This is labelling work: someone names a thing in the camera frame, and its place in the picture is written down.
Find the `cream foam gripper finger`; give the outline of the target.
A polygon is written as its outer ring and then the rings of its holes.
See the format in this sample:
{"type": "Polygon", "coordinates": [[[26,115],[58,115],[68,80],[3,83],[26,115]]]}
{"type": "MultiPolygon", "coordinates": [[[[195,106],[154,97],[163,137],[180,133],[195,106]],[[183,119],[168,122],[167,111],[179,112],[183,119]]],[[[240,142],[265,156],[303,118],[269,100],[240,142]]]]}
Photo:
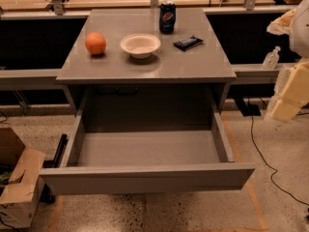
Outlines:
{"type": "Polygon", "coordinates": [[[295,9],[289,10],[273,20],[267,27],[267,31],[273,35],[289,35],[295,9]]]}
{"type": "Polygon", "coordinates": [[[267,106],[267,117],[287,122],[309,103],[309,62],[283,68],[267,106]]]}

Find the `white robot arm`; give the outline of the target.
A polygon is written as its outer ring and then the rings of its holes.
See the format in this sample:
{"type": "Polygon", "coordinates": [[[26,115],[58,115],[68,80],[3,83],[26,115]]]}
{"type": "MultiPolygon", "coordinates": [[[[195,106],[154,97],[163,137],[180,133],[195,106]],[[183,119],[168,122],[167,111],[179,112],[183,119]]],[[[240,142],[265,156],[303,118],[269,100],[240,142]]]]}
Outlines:
{"type": "Polygon", "coordinates": [[[270,118],[289,121],[309,103],[309,0],[302,0],[296,9],[276,18],[267,31],[288,35],[290,50],[300,56],[293,67],[279,71],[267,107],[270,118]]]}

